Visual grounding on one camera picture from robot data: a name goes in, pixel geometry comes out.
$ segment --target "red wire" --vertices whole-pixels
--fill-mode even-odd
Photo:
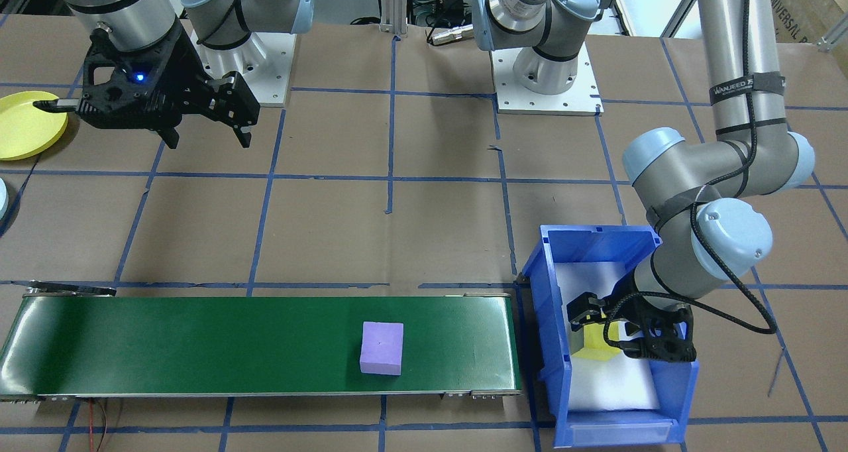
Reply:
[[[94,401],[88,400],[88,449],[94,452]]]

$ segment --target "blue tape grid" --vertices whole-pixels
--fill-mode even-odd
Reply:
[[[0,27],[3,26],[5,21],[8,19],[9,15],[3,15],[0,18]],[[387,213],[391,213],[392,210],[392,196],[393,196],[393,183],[394,181],[448,181],[448,182],[491,182],[491,183],[500,183],[503,189],[503,202],[505,202],[505,218],[507,225],[507,237],[509,239],[509,248],[511,249],[511,267],[513,273],[517,270],[517,264],[515,263],[515,249],[513,245],[512,238],[512,229],[511,229],[511,214],[509,214],[509,198],[508,198],[508,188],[507,184],[520,184],[520,183],[533,183],[533,184],[609,184],[612,186],[615,192],[615,200],[617,200],[618,208],[623,216],[623,223],[626,225],[626,220],[624,220],[624,212],[623,207],[621,206],[621,198],[618,194],[618,185],[626,184],[625,181],[620,181],[615,179],[615,175],[612,171],[611,160],[609,157],[609,151],[607,149],[606,139],[604,138],[603,129],[600,125],[600,120],[596,118],[597,128],[599,131],[600,140],[602,141],[602,146],[604,148],[605,160],[607,162],[607,168],[609,170],[609,181],[606,180],[546,180],[545,178],[508,178],[505,171],[505,162],[504,162],[504,154],[499,150],[499,163],[500,163],[500,178],[398,178],[394,177],[394,99],[397,95],[417,95],[417,96],[434,96],[434,97],[464,97],[464,98],[485,98],[491,99],[493,101],[494,108],[494,120],[496,120],[496,140],[500,139],[500,126],[497,123],[497,105],[496,105],[496,97],[491,93],[467,93],[467,95],[452,95],[451,93],[429,93],[429,92],[412,92],[412,91],[397,91],[395,90],[395,78],[396,78],[396,42],[398,38],[393,38],[392,40],[392,82],[391,89],[388,91],[380,90],[380,89],[313,89],[312,87],[293,87],[293,91],[320,91],[320,92],[342,92],[342,93],[382,93],[382,95],[389,95],[391,97],[390,102],[390,161],[388,161],[388,175],[386,177],[358,177],[358,176],[322,176],[322,175],[284,175],[284,174],[275,174],[276,168],[276,159],[278,159],[278,153],[280,149],[280,143],[282,139],[282,124],[284,124],[284,114],[281,116],[280,126],[278,129],[278,139],[275,144],[275,152],[272,157],[272,165],[269,169],[269,174],[207,174],[207,173],[176,173],[176,172],[164,172],[160,173],[157,171],[158,161],[161,159],[162,151],[164,149],[164,145],[161,144],[160,148],[158,148],[157,156],[154,160],[154,165],[151,167],[150,172],[104,172],[104,171],[55,171],[55,170],[36,170],[36,162],[28,169],[0,169],[0,173],[4,174],[27,174],[25,182],[22,184],[21,189],[18,194],[15,196],[15,200],[13,200],[13,204],[11,206],[11,211],[15,210],[21,201],[22,196],[24,195],[25,188],[27,188],[27,184],[32,175],[39,174],[51,174],[51,175],[114,175],[114,176],[146,176],[148,177],[148,183],[146,183],[146,189],[150,189],[152,186],[152,180],[155,177],[206,177],[206,178],[267,178],[266,184],[266,196],[264,196],[264,204],[262,210],[262,216],[260,219],[260,229],[257,234],[257,242],[254,250],[254,262],[252,262],[251,266],[251,276],[248,283],[205,283],[205,284],[194,284],[194,283],[140,283],[140,282],[123,282],[120,281],[121,272],[123,270],[123,266],[125,264],[125,260],[127,259],[127,254],[129,253],[131,243],[133,243],[133,237],[140,220],[140,214],[142,214],[142,210],[144,204],[146,202],[146,193],[142,195],[142,199],[139,202],[139,208],[136,211],[136,217],[133,221],[133,226],[131,227],[131,232],[129,237],[127,238],[127,244],[125,245],[124,253],[121,256],[121,263],[119,264],[119,269],[115,275],[115,281],[113,282],[88,282],[86,284],[91,284],[93,286],[133,286],[133,287],[210,287],[210,288],[246,288],[248,296],[251,295],[252,289],[254,287],[264,287],[264,288],[368,288],[372,286],[381,286],[387,285],[385,283],[258,283],[255,281],[255,272],[258,264],[258,258],[260,258],[260,250],[261,250],[261,239],[264,235],[264,220],[267,216],[267,207],[270,201],[270,192],[272,192],[272,184],[273,180],[276,178],[314,178],[314,180],[375,180],[375,181],[386,181],[388,183],[388,205],[387,205]],[[690,102],[684,89],[682,89],[682,83],[678,74],[676,73],[676,68],[673,63],[672,58],[670,58],[670,54],[666,47],[666,42],[661,39],[661,45],[666,54],[667,62],[669,63],[670,69],[672,70],[672,75],[674,75],[675,81],[678,84],[678,88],[680,89],[681,96],[684,98],[684,102],[674,102],[674,101],[640,101],[640,99],[603,99],[603,102],[607,103],[628,103],[628,104],[645,104],[645,105],[685,105],[687,107],[688,112],[690,113],[691,119],[693,121],[694,126],[696,127],[696,132],[700,140],[703,142],[704,138],[702,132],[700,131],[700,127],[697,123],[696,117],[694,116],[694,111],[692,107],[708,107],[706,103],[696,103]],[[75,81],[73,84],[37,84],[37,83],[0,83],[0,86],[3,87],[45,87],[45,89],[68,89],[68,95],[72,96],[73,92],[78,89],[79,82],[81,79],[82,72],[79,71]],[[848,107],[808,107],[807,105],[787,105],[788,110],[805,110],[805,111],[848,111]],[[840,231],[848,239],[848,233],[845,231],[844,223],[842,223],[841,219],[836,213],[835,208],[833,208],[833,204],[830,202],[827,197],[827,190],[845,190],[848,189],[848,186],[836,186],[835,184],[822,184],[818,177],[814,174],[815,186],[800,186],[802,189],[816,189],[821,192],[823,198],[827,204],[827,207],[830,209],[833,214],[833,218],[835,219],[837,225],[839,226]],[[0,225],[0,235],[5,231],[6,225]],[[771,311],[771,305],[769,304],[769,299],[767,299],[766,291],[771,289],[797,289],[797,290],[839,290],[846,291],[848,290],[848,285],[784,285],[784,284],[763,284],[761,283],[757,272],[754,271],[755,287],[760,290],[761,297],[766,304],[766,307]],[[12,280],[2,280],[0,284],[25,284],[25,281],[12,281]],[[464,288],[464,289],[477,289],[477,288],[497,288],[497,289],[509,289],[515,288],[517,291],[517,301],[518,308],[521,314],[520,319],[520,328],[522,338],[526,338],[527,328],[524,324],[524,315],[523,315],[523,301],[521,298],[520,290],[518,286],[514,284],[507,283],[426,283],[419,286],[420,288]],[[782,335],[778,332],[778,340],[780,341],[781,346],[785,347],[785,342],[782,339]],[[712,425],[712,424],[737,424],[737,423],[784,423],[784,422],[809,422],[812,427],[814,427],[814,431],[818,438],[819,444],[821,446],[821,450],[826,451],[827,445],[824,443],[823,436],[818,427],[818,423],[821,422],[848,422],[848,416],[816,416],[812,411],[812,407],[810,406],[809,400],[806,397],[806,393],[803,389],[802,381],[798,376],[796,367],[794,367],[794,363],[791,361],[790,353],[787,350],[786,359],[788,362],[788,368],[793,374],[793,379],[796,381],[797,388],[799,389],[800,395],[802,395],[803,402],[805,404],[806,410],[808,411],[807,416],[766,416],[766,417],[714,417],[714,418],[692,418],[690,419],[690,424],[692,425]],[[529,370],[529,366],[526,364],[527,361],[522,361],[522,368],[524,368],[525,377],[530,379],[533,377],[532,371]],[[225,410],[225,418],[224,423],[221,427],[119,427],[114,429],[113,433],[197,433],[198,431],[204,431],[204,433],[220,433],[221,434],[221,442],[220,442],[220,451],[224,451],[227,448],[227,436],[230,433],[260,433],[261,431],[377,431],[379,433],[379,441],[378,441],[378,451],[384,452],[385,449],[385,433],[386,431],[409,431],[409,430],[467,430],[467,429],[502,429],[502,428],[518,428],[518,429],[533,429],[533,442],[535,450],[539,451],[541,449],[540,440],[539,440],[539,429],[540,428],[551,428],[554,427],[551,422],[538,422],[537,420],[537,411],[535,405],[535,397],[533,394],[533,381],[527,381],[527,394],[528,400],[530,401],[531,408],[531,421],[530,422],[494,422],[494,423],[454,423],[454,424],[402,424],[402,425],[390,425],[389,427],[386,425],[386,415],[387,415],[387,398],[385,395],[381,397],[381,415],[380,421],[378,424],[374,425],[239,425],[238,427],[231,427],[230,420],[231,414],[233,413],[234,407],[234,398],[229,398],[227,401],[227,409]],[[66,450],[68,441],[70,439],[70,435],[72,434],[85,434],[88,433],[87,427],[75,427],[74,423],[76,422],[76,417],[79,414],[80,408],[79,402],[74,404],[72,408],[72,412],[70,412],[70,416],[68,418],[67,424],[65,427],[0,427],[0,435],[3,434],[62,434],[62,442],[60,444],[60,451],[64,452]],[[687,450],[687,446],[685,443],[681,444],[682,452]]]

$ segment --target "white mounting plate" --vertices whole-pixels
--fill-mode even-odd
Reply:
[[[258,69],[243,72],[244,80],[263,107],[285,107],[297,35],[287,32],[258,32],[256,35],[266,47],[268,58]],[[191,33],[191,41],[197,41],[194,32]]]
[[[492,52],[494,90],[498,95],[498,111],[505,114],[555,114],[560,116],[594,116],[603,113],[597,81],[586,45],[578,54],[578,75],[572,89],[560,95],[540,95],[518,83],[512,65],[521,48]]]

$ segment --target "table surface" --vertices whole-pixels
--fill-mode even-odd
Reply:
[[[549,449],[545,390],[527,381],[538,330],[513,283],[539,225],[644,225],[621,165],[629,142],[659,126],[714,140],[699,41],[591,36],[587,47],[600,117],[497,114],[473,42],[316,25],[299,40],[287,109],[263,109],[249,149],[199,117],[179,126],[176,150],[76,123],[37,159],[0,164],[15,203],[0,227],[0,330],[31,279],[143,298],[508,293],[524,395],[110,400],[105,449]],[[0,17],[0,95],[79,93],[85,50],[72,18]],[[780,334],[695,313],[689,452],[848,449],[848,81],[813,46],[779,54],[788,122],[818,156],[803,186],[747,199],[775,239],[744,281]],[[731,289],[706,301],[758,320]],[[87,450],[88,421],[88,404],[0,404],[0,449]]]

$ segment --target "yellow foam block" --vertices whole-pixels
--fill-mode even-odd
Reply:
[[[612,341],[618,341],[618,328],[618,322],[609,326],[609,339]],[[582,331],[584,332],[584,346],[578,352],[573,353],[572,357],[593,359],[593,361],[609,361],[621,352],[621,349],[609,346],[604,341],[603,324],[585,325]]]
[[[68,114],[45,113],[33,101],[52,101],[55,95],[24,91],[0,99],[0,161],[17,161],[45,151],[68,126]]]

